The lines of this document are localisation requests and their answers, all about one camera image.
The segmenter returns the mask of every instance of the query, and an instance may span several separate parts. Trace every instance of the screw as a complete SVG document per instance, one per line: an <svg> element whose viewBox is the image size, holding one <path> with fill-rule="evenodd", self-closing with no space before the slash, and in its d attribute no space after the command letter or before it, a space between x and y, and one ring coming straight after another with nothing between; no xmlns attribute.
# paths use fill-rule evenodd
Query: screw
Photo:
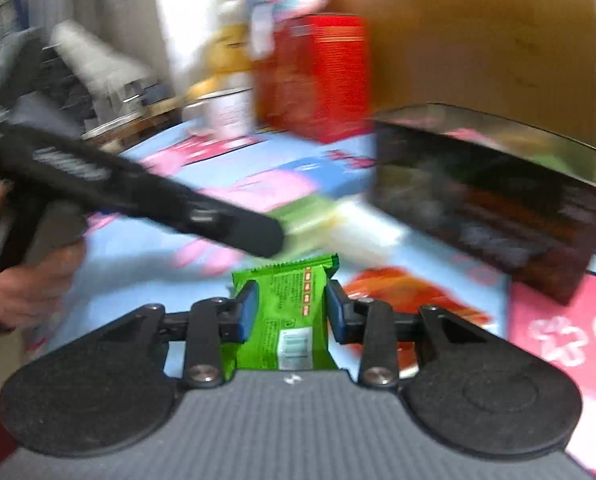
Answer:
<svg viewBox="0 0 596 480"><path fill-rule="evenodd" d="M381 366L369 368L363 374L364 382L373 384L374 386L385 386L386 384L392 383L393 379L393 372Z"/></svg>
<svg viewBox="0 0 596 480"><path fill-rule="evenodd" d="M188 375L197 383L210 383L219 377L220 372L215 366L195 365L189 368Z"/></svg>

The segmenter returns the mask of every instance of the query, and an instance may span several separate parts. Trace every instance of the black box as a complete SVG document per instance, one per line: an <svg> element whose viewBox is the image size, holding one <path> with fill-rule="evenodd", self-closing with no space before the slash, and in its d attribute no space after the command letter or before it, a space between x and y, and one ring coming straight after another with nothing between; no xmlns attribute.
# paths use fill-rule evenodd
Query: black box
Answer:
<svg viewBox="0 0 596 480"><path fill-rule="evenodd" d="M466 108L376 117L371 201L562 304L596 251L596 149Z"/></svg>

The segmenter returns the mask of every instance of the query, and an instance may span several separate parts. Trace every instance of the barcode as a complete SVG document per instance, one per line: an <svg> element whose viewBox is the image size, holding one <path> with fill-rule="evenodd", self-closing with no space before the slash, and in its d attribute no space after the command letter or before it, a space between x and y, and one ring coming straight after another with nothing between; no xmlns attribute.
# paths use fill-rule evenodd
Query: barcode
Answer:
<svg viewBox="0 0 596 480"><path fill-rule="evenodd" d="M278 341L280 370L311 370L313 368L313 329L281 330Z"/></svg>

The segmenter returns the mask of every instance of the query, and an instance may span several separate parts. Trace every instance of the yellow plush toy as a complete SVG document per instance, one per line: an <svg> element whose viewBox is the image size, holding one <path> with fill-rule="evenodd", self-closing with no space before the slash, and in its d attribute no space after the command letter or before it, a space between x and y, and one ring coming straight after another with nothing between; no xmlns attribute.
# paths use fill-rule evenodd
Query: yellow plush toy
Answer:
<svg viewBox="0 0 596 480"><path fill-rule="evenodd" d="M219 31L206 47L205 62L212 76L188 90L190 102L203 95L251 86L249 29L243 0L226 2L219 9Z"/></svg>

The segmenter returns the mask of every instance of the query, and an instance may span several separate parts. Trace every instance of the red carton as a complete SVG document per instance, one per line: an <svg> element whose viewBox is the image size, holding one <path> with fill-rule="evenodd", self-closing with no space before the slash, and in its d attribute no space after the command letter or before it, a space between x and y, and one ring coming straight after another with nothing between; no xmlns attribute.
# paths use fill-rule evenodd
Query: red carton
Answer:
<svg viewBox="0 0 596 480"><path fill-rule="evenodd" d="M270 126L329 143L369 131L363 20L311 14L274 33L275 51L257 74L259 109Z"/></svg>

